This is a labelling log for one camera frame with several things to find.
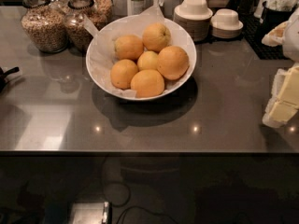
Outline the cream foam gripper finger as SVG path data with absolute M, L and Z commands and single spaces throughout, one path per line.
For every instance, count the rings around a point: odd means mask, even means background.
M 263 124 L 279 128 L 299 111 L 299 64 L 278 69 L 271 89 L 271 98 L 263 115 Z

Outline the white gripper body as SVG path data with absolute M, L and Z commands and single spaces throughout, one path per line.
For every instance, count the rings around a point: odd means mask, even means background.
M 286 58 L 299 63 L 299 8 L 287 21 L 282 22 L 268 34 L 262 43 L 268 47 L 282 46 L 282 53 Z

